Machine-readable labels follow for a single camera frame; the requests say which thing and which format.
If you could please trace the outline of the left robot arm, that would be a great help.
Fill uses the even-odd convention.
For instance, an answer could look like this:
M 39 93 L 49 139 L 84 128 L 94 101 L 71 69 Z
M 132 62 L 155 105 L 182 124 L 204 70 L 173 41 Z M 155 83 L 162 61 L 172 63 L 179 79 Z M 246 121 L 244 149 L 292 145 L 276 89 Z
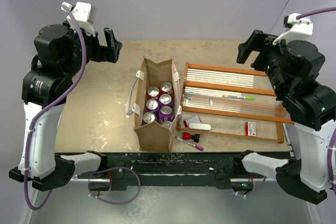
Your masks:
M 105 28 L 106 45 L 97 34 L 75 32 L 67 22 L 43 27 L 34 40 L 37 55 L 23 79 L 25 139 L 20 163 L 9 171 L 18 182 L 31 182 L 40 191 L 66 185 L 72 176 L 90 172 L 96 178 L 108 172 L 104 155 L 88 151 L 76 156 L 55 153 L 60 118 L 74 76 L 82 76 L 89 61 L 118 61 L 122 43 Z

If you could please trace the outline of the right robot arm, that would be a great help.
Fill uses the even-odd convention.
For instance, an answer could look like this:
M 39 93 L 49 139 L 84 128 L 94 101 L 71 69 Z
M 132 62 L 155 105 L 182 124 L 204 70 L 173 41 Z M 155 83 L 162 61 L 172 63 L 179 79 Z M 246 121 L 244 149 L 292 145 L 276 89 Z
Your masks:
M 300 159 L 245 151 L 234 158 L 234 173 L 269 177 L 287 194 L 317 205 L 335 186 L 335 92 L 316 80 L 325 56 L 306 40 L 276 42 L 276 36 L 261 30 L 238 46 L 237 63 L 245 63 L 253 51 L 258 56 L 252 68 L 266 74 L 298 132 Z

